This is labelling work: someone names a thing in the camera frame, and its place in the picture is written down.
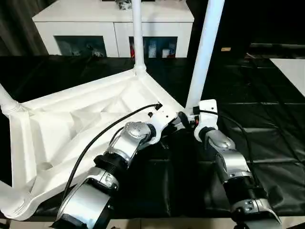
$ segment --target white cabinet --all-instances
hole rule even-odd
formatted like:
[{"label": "white cabinet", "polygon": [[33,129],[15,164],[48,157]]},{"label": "white cabinet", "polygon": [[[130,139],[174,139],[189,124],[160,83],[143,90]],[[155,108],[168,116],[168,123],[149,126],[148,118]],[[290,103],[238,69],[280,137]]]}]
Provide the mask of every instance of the white cabinet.
[{"label": "white cabinet", "polygon": [[[186,57],[194,18],[186,2],[142,2],[144,53],[155,46],[171,57]],[[132,10],[114,1],[58,0],[33,17],[49,54],[131,57]]]}]

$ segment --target white pole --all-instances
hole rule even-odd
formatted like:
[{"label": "white pole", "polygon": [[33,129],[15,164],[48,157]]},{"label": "white pole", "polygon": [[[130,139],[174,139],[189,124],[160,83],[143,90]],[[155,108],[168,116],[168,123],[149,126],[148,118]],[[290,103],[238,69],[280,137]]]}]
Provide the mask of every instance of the white pole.
[{"label": "white pole", "polygon": [[146,70],[144,64],[143,52],[143,34],[141,18],[141,0],[132,0],[132,21],[133,21],[133,38],[135,53],[135,71],[136,74]]},{"label": "white pole", "polygon": [[17,111],[20,108],[20,104],[13,100],[9,93],[0,84],[0,107],[2,113],[7,115],[10,112]]},{"label": "white pole", "polygon": [[198,106],[201,99],[223,8],[224,0],[208,1],[186,108]]}]

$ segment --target black tablecloth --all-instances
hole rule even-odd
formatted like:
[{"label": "black tablecloth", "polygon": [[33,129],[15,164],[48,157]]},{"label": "black tablecloth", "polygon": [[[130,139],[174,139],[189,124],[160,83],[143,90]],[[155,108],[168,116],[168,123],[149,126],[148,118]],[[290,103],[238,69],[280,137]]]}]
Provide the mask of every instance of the black tablecloth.
[{"label": "black tablecloth", "polygon": [[[133,67],[130,59],[82,57],[0,58],[0,83],[25,102]],[[193,71],[188,59],[149,60],[148,73],[185,105]],[[238,128],[219,118],[266,189],[280,216],[305,214],[305,98],[268,60],[214,61],[202,99],[247,131],[252,155]],[[0,115],[0,180],[11,183],[8,119]],[[193,134],[178,131],[141,151],[121,185],[117,218],[228,217],[229,204],[207,155]],[[57,213],[61,194],[43,202],[35,216]]]}]

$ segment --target white plastic frame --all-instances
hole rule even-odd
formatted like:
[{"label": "white plastic frame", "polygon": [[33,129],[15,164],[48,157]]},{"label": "white plastic frame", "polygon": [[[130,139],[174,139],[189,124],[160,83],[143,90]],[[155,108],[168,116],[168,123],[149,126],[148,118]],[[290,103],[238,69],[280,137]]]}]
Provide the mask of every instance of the white plastic frame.
[{"label": "white plastic frame", "polygon": [[[187,106],[197,105],[200,101],[223,4],[224,0],[208,2]],[[0,86],[0,106],[10,119],[11,134],[13,188],[0,182],[0,209],[6,217],[25,220],[41,202],[63,191],[81,150],[109,123],[132,110],[156,102],[162,103],[171,113],[183,109],[146,72],[140,5],[140,0],[132,0],[134,69],[23,104],[13,100]],[[204,64],[202,73],[199,72],[201,64]],[[155,112],[154,109],[147,109],[121,124],[145,122],[149,111]],[[103,153],[119,127],[106,132],[93,144],[81,162],[72,185],[93,166],[92,159]]]}]

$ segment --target glass cabinet door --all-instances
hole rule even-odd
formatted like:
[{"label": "glass cabinet door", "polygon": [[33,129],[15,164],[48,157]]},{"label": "glass cabinet door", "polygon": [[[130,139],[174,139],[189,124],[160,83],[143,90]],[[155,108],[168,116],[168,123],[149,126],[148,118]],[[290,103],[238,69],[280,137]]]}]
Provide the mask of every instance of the glass cabinet door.
[{"label": "glass cabinet door", "polygon": [[103,36],[54,36],[64,56],[107,57]]},{"label": "glass cabinet door", "polygon": [[[134,57],[133,37],[129,37],[130,56]],[[145,58],[176,57],[177,37],[143,37]]]}]

